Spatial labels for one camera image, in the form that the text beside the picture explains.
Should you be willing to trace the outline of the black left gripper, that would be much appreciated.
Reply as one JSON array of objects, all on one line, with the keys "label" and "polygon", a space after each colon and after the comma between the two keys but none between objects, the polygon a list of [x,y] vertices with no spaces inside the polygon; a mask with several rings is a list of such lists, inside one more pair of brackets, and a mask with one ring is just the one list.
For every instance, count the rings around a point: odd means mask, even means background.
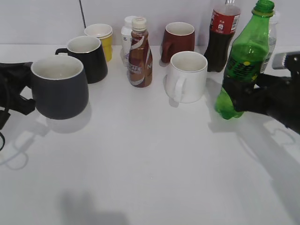
[{"label": "black left gripper", "polygon": [[28,115],[35,110],[35,101],[21,95],[25,87],[31,88],[32,62],[0,64],[0,106]]}]

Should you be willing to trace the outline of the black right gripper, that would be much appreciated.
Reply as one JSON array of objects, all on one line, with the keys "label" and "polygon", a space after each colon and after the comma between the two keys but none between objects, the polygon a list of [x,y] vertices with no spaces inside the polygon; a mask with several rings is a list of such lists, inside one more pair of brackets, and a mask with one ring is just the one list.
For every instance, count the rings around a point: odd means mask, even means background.
[{"label": "black right gripper", "polygon": [[249,83],[231,82],[234,109],[270,116],[299,134],[300,74],[291,75],[276,77],[260,74],[256,89]]}]

